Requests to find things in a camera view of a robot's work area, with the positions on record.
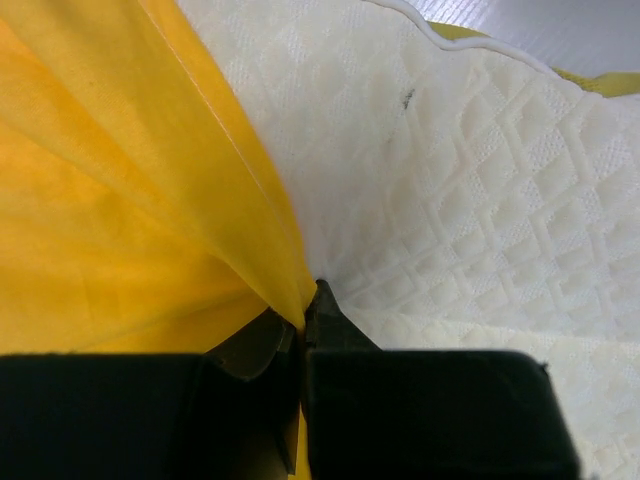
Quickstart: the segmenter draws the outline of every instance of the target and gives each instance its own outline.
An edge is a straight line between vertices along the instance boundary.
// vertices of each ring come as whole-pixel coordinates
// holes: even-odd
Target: black clamp
[[[204,355],[0,357],[0,478],[577,479],[544,367],[383,351],[326,282],[303,339],[267,310]]]

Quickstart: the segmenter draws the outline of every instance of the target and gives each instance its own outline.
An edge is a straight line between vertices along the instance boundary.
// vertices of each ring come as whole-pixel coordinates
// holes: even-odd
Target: black object
[[[304,356],[267,310],[205,355],[0,357],[0,479],[284,480],[300,392],[315,480],[578,478],[529,357],[382,351],[323,281],[306,321]]]
[[[205,355],[2,357],[0,479],[285,480],[298,359],[270,310]]]
[[[306,335],[315,480],[578,478],[543,366],[509,351],[382,351],[318,287]]]

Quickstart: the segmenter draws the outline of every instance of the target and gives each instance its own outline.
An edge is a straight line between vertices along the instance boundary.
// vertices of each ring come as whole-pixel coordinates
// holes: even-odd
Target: white fabric
[[[640,478],[640,105],[373,3],[179,4],[345,313],[383,347],[549,362],[585,471]]]

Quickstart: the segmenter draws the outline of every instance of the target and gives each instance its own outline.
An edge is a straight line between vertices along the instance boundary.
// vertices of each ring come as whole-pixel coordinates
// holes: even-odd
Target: dark stain
[[[409,102],[411,101],[411,98],[413,97],[413,93],[416,91],[415,88],[412,88],[411,90],[409,90],[409,93],[407,93],[404,97],[404,99],[402,100],[402,105],[404,106],[404,109],[406,110],[407,108],[409,108]]]

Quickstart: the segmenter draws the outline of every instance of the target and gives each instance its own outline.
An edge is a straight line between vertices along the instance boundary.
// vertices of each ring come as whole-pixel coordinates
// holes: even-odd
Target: white piping trim
[[[416,27],[438,48],[448,51],[466,50],[468,48],[484,48],[492,52],[500,53],[507,57],[518,60],[526,65],[530,66],[534,70],[549,75],[553,78],[560,78],[560,76],[554,72],[551,67],[545,65],[540,60],[532,57],[526,52],[508,45],[500,40],[487,37],[470,37],[459,38],[457,40],[447,40],[442,38],[436,32],[433,31],[429,23],[424,17],[416,10],[412,5],[404,0],[364,0],[369,3],[373,3],[380,7],[390,8],[403,14],[409,20],[411,20]]]

